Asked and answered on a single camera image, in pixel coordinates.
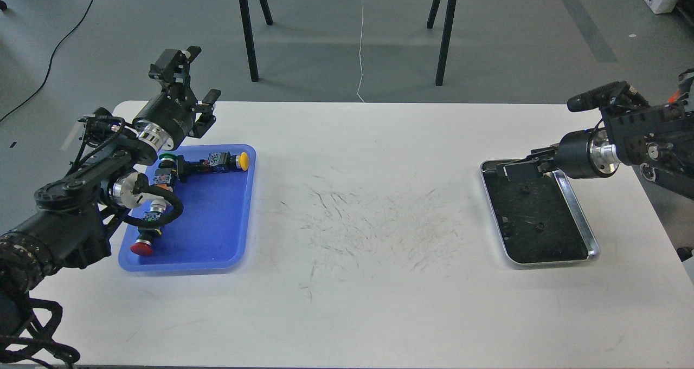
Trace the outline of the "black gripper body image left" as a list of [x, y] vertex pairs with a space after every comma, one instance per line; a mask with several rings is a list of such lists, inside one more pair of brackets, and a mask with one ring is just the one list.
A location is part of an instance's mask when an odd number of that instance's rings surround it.
[[186, 103], [166, 93], [157, 95], [132, 119], [137, 138], [156, 152], [177, 149], [194, 127], [195, 108], [195, 100]]

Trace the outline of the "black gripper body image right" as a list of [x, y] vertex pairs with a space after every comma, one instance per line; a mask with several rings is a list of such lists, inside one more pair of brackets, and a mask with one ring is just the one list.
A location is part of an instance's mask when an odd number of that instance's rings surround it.
[[582, 130], [570, 132], [558, 142], [556, 166], [573, 179], [610, 177], [620, 160], [606, 130]]

